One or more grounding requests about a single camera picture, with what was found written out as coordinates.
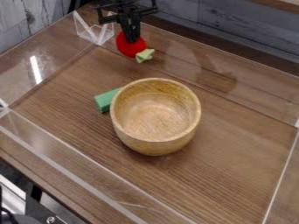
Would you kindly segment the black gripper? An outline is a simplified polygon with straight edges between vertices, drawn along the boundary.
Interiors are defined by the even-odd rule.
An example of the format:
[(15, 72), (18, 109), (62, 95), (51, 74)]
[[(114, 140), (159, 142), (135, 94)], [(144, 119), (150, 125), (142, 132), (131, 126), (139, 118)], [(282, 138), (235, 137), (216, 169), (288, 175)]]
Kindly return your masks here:
[(148, 6), (140, 0), (98, 0), (98, 21), (103, 24), (120, 23), (126, 40), (135, 43), (140, 39), (140, 19), (158, 12), (156, 0)]

